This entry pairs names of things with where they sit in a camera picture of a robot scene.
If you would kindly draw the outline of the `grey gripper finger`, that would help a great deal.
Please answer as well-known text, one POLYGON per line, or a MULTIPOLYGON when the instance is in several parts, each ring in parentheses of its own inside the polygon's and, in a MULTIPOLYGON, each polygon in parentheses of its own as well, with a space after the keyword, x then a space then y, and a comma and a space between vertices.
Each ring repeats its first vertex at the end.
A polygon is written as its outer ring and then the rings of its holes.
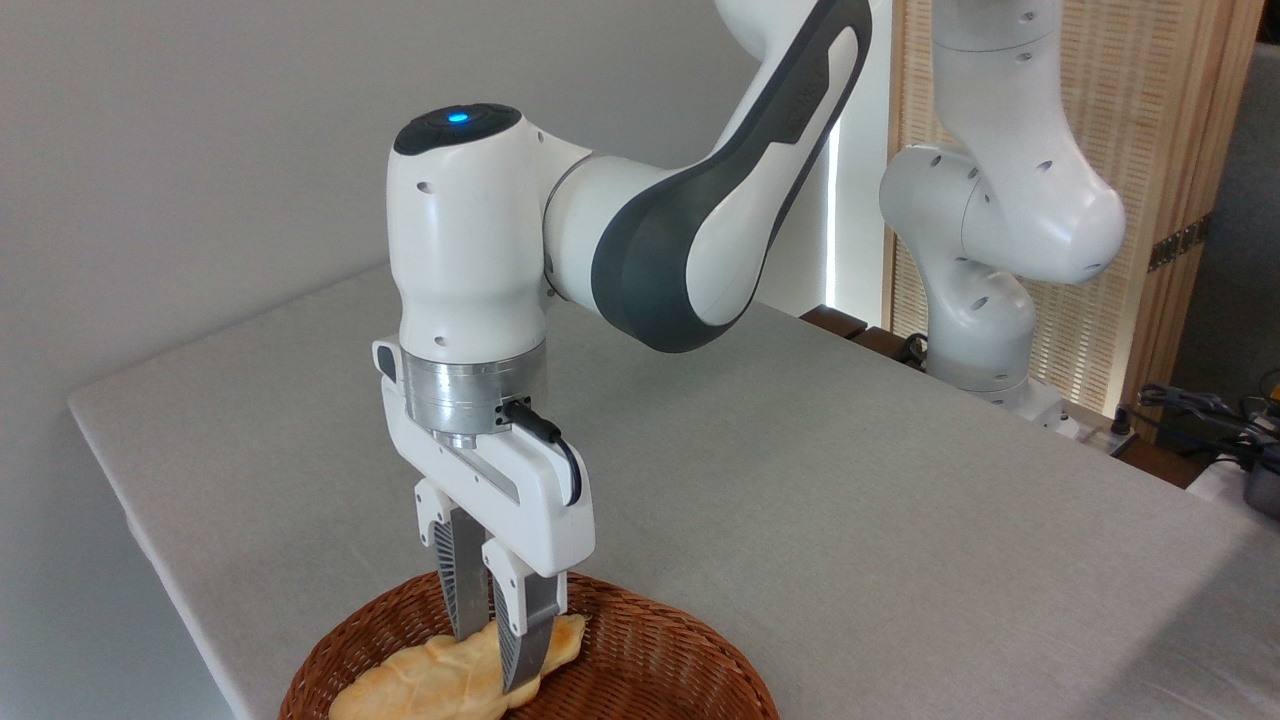
POLYGON ((536 679, 547 660, 554 619, 567 612, 564 571, 541 577, 497 538, 483 546, 492 575, 504 693, 536 679))
POLYGON ((466 641, 489 623, 486 532, 428 478, 415 486, 415 507, 420 539, 435 553, 452 632, 458 642, 466 641))

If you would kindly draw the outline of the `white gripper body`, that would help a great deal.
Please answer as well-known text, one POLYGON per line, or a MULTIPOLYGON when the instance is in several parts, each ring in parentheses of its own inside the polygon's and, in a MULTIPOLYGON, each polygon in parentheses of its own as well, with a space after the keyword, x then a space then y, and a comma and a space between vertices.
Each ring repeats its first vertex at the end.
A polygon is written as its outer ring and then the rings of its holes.
POLYGON ((568 570, 595 548, 584 461, 559 429, 511 402, 503 424, 458 448, 415 423, 399 386, 383 386, 397 451, 541 577, 568 570))

